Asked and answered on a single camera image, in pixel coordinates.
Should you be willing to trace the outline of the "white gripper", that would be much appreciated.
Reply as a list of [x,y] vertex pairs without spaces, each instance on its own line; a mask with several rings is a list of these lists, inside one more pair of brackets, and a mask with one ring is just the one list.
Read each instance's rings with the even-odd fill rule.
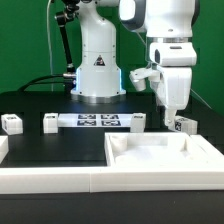
[[192,70],[189,67],[149,68],[150,88],[161,106],[164,106],[164,124],[174,125],[176,110],[184,110],[188,104]]

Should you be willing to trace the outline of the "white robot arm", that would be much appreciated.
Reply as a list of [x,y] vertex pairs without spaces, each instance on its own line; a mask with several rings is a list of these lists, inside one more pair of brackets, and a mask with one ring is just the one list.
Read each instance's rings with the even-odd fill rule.
[[189,100],[199,11],[200,0],[80,0],[82,62],[72,97],[94,104],[123,98],[119,66],[144,59],[147,65],[130,71],[130,80],[138,91],[154,91],[172,126]]

